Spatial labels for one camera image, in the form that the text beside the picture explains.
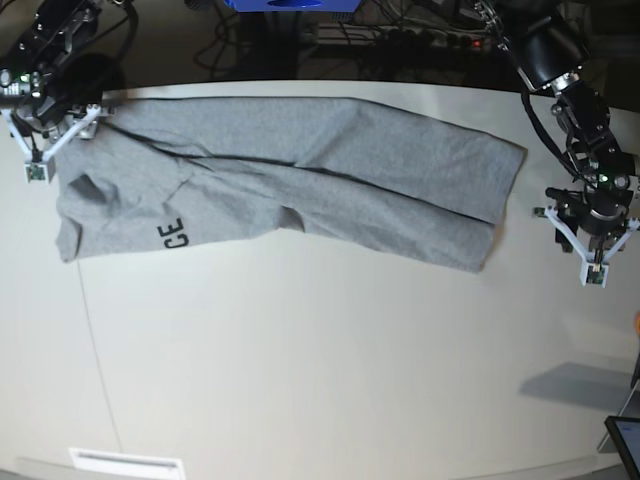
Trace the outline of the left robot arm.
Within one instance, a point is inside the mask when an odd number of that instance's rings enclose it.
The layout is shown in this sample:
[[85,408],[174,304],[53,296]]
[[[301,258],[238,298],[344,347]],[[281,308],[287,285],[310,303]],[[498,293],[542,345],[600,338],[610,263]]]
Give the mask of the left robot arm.
[[[568,229],[558,232],[557,240],[573,252],[578,231],[586,232],[588,251],[601,268],[607,254],[621,248],[629,235],[639,159],[622,151],[610,129],[606,101],[580,76],[588,58],[584,42],[555,1],[477,1],[474,8],[525,84],[521,100],[539,139],[582,184],[578,191],[545,192]],[[532,94],[542,91],[555,98],[551,113],[565,134],[562,146],[552,140],[532,107]]]

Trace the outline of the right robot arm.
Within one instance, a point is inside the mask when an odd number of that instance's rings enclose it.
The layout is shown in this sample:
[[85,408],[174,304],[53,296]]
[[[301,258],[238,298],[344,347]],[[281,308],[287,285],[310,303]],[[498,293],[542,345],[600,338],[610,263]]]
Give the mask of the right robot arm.
[[1,57],[1,116],[42,169],[110,114],[104,93],[124,83],[120,64],[139,27],[131,1],[44,1]]

